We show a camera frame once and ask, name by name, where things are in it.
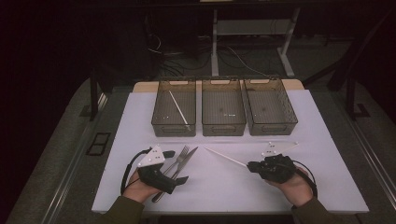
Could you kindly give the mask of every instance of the metal stand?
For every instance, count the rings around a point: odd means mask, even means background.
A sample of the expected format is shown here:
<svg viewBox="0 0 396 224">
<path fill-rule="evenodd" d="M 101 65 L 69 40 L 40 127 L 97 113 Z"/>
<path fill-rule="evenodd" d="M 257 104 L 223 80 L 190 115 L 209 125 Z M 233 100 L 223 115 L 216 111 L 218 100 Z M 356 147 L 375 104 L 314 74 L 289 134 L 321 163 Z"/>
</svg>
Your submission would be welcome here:
<svg viewBox="0 0 396 224">
<path fill-rule="evenodd" d="M 327 75 L 330 74 L 330 72 L 334 71 L 340 64 L 340 61 L 337 61 L 335 63 L 332 63 L 331 65 L 325 67 L 324 69 L 322 69 L 321 71 L 317 72 L 316 74 L 314 74 L 312 77 L 309 77 L 305 80 L 302 81 L 303 86 L 307 86 L 313 82 L 315 82 L 316 80 L 325 77 Z"/>
<path fill-rule="evenodd" d="M 281 48 L 277 49 L 279 58 L 283 64 L 288 77 L 294 77 L 294 72 L 291 69 L 288 56 L 286 55 L 288 47 L 297 23 L 300 8 L 297 7 L 293 11 L 290 20 L 278 20 L 277 31 L 272 31 L 271 20 L 260 21 L 218 21 L 218 11 L 215 9 L 213 14 L 213 37 L 212 37 L 212 76 L 219 75 L 219 61 L 217 52 L 217 37 L 218 35 L 286 35 L 285 42 Z"/>
<path fill-rule="evenodd" d="M 370 117 L 366 107 L 362 104 L 357 104 L 357 107 L 361 112 L 355 112 L 355 86 L 356 80 L 353 77 L 349 77 L 346 80 L 346 112 L 352 120 L 356 120 L 356 118 Z"/>
<path fill-rule="evenodd" d="M 296 26 L 299 13 L 300 13 L 300 8 L 299 7 L 295 8 L 293 15 L 291 17 L 291 21 L 289 23 L 288 32 L 286 33 L 285 43 L 283 44 L 282 48 L 277 49 L 277 53 L 279 54 L 280 61 L 282 61 L 283 67 L 285 68 L 286 75 L 288 77 L 294 77 L 294 72 L 291 69 L 291 65 L 289 63 L 289 59 L 288 56 L 286 55 L 286 52 L 288 51 L 288 47 L 291 41 L 291 37 L 293 36 L 294 28 Z"/>
</svg>

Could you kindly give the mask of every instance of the white stick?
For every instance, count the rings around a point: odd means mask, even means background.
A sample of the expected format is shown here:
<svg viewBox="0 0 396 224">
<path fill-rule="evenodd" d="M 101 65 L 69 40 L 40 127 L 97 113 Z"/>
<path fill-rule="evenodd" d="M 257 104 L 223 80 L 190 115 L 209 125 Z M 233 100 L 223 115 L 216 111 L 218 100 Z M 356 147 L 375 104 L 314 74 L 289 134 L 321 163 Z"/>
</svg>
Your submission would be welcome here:
<svg viewBox="0 0 396 224">
<path fill-rule="evenodd" d="M 228 159 L 228 160 L 230 160 L 230 161 L 236 162 L 236 163 L 238 163 L 238 164 L 240 164 L 240 165 L 243 165 L 243 166 L 247 167 L 246 164 L 244 164 L 244 163 L 242 163 L 242 162 L 240 162 L 240 161 L 236 161 L 236 160 L 234 160 L 234 159 L 231 159 L 231 158 L 228 157 L 228 156 L 224 156 L 223 154 L 221 154 L 221 153 L 219 153 L 219 152 L 217 152 L 217 151 L 215 151 L 215 150 L 213 150 L 213 149 L 210 149 L 210 148 L 208 148 L 208 147 L 205 147 L 205 149 L 207 149 L 207 150 L 209 150 L 209 151 L 211 151 L 211 152 L 214 152 L 214 153 L 216 153 L 216 154 L 218 154 L 218 155 L 224 157 L 225 159 Z"/>
<path fill-rule="evenodd" d="M 176 100 L 175 100 L 175 97 L 173 96 L 173 94 L 172 94 L 172 92 L 171 92 L 171 91 L 169 91 L 169 93 L 171 94 L 171 96 L 172 96 L 172 99 L 174 100 L 174 102 L 175 102 L 175 105 L 176 105 L 176 107 L 177 107 L 177 110 L 178 110 L 178 112 L 180 113 L 181 117 L 182 117 L 182 118 L 183 118 L 183 120 L 184 120 L 184 123 L 186 124 L 187 128 L 190 130 L 190 125 L 188 125 L 188 123 L 187 123 L 186 119 L 184 118 L 184 115 L 183 115 L 183 113 L 182 113 L 182 112 L 181 112 L 181 110 L 180 110 L 180 107 L 178 107 L 178 104 L 177 104 L 177 102 L 176 102 Z"/>
</svg>

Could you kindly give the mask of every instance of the chopstick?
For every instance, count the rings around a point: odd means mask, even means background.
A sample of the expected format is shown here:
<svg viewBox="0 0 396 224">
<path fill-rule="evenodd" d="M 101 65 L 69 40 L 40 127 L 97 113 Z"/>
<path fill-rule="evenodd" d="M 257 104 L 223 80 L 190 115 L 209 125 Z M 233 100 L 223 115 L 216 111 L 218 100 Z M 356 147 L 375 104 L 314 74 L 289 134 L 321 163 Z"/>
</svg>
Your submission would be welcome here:
<svg viewBox="0 0 396 224">
<path fill-rule="evenodd" d="M 169 93 L 171 94 L 172 99 L 174 100 L 175 105 L 176 105 L 176 107 L 177 107 L 177 110 L 178 110 L 178 112 L 180 113 L 181 117 L 183 118 L 184 123 L 186 124 L 186 127 L 187 127 L 187 128 L 189 129 L 189 131 L 190 131 L 190 125 L 189 125 L 189 123 L 186 121 L 186 118 L 184 118 L 183 112 L 181 112 L 181 109 L 180 109 L 180 107 L 178 106 L 175 97 L 173 96 L 173 94 L 172 94 L 171 91 L 169 91 Z"/>
</svg>

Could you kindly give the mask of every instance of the storage tray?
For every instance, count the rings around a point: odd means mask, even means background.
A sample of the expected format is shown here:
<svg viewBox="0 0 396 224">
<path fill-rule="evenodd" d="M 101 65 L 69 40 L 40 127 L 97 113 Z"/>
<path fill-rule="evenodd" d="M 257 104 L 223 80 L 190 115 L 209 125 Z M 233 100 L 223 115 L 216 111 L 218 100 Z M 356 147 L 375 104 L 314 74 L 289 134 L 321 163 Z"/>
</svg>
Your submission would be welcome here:
<svg viewBox="0 0 396 224">
<path fill-rule="evenodd" d="M 195 84 L 194 77 L 163 77 L 160 80 L 151 120 L 151 125 L 154 128 L 156 136 L 195 136 Z"/>
<path fill-rule="evenodd" d="M 282 80 L 244 80 L 244 102 L 251 135 L 289 135 L 298 120 Z"/>
<path fill-rule="evenodd" d="M 202 80 L 204 136 L 242 136 L 246 126 L 238 77 L 204 77 Z"/>
</svg>

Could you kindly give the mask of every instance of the gray carpet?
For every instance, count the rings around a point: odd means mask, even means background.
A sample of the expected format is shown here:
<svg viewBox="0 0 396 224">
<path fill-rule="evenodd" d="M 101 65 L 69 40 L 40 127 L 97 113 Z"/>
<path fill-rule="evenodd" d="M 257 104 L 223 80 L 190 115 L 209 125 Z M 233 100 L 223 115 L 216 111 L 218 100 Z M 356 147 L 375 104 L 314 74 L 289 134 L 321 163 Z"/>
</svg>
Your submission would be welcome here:
<svg viewBox="0 0 396 224">
<path fill-rule="evenodd" d="M 282 40 L 255 41 L 251 41 L 252 44 L 244 49 L 235 49 L 235 52 L 240 54 L 240 57 L 251 68 L 266 74 L 279 74 L 282 78 L 286 78 L 275 52 Z M 296 78 L 304 80 L 332 64 L 344 54 L 349 45 L 349 43 L 331 43 L 328 47 L 324 47 L 323 43 L 324 39 L 321 37 L 292 41 L 288 56 Z M 222 44 L 233 45 L 233 43 L 227 42 Z M 250 69 L 246 69 L 227 48 L 221 48 L 220 55 L 222 59 L 219 59 L 219 70 L 222 76 L 254 73 Z M 208 52 L 204 52 L 198 59 L 183 56 L 169 58 L 172 62 L 167 61 L 166 63 L 173 66 L 173 72 L 163 69 L 159 76 L 176 76 L 179 73 L 210 76 L 210 61 L 207 62 L 209 56 Z M 340 92 L 327 91 L 326 84 L 329 78 L 330 76 L 321 78 L 306 88 L 311 90 L 332 138 L 370 209 L 367 214 L 342 215 L 341 217 L 346 223 L 396 223 L 394 208 L 365 159 L 360 141 L 350 126 L 349 117 L 345 114 L 343 108 L 345 104 L 344 90 Z M 130 88 L 119 87 L 107 95 L 106 106 L 99 112 L 95 121 L 89 122 L 88 118 L 80 116 L 84 106 L 90 103 L 89 82 L 81 85 L 70 101 L 54 135 L 49 140 L 47 148 L 8 223 L 40 223 L 44 218 L 49 223 L 90 223 L 99 216 L 91 211 L 91 207 L 130 90 Z M 392 179 L 395 179 L 396 156 L 394 148 L 396 148 L 396 140 L 394 134 L 396 127 L 363 87 L 357 89 L 357 103 L 364 104 L 371 117 L 358 119 L 354 124 L 359 125 L 362 129 L 378 158 L 383 162 Z M 87 130 L 90 132 L 89 137 L 81 139 L 81 136 L 86 136 L 84 133 Z M 105 154 L 100 157 L 86 156 L 85 150 L 90 146 L 96 133 L 110 133 Z M 78 162 L 73 162 L 75 155 L 82 155 Z M 75 176 L 69 179 L 68 187 L 61 188 L 64 194 L 60 196 L 57 189 L 62 183 L 65 173 L 71 169 L 69 164 L 75 167 L 74 170 L 72 169 Z M 61 197 L 62 203 L 53 217 L 45 217 L 54 196 Z M 192 223 L 197 219 L 202 220 L 200 223 L 290 223 L 288 217 L 282 216 L 163 217 L 159 219 L 159 222 Z"/>
</svg>

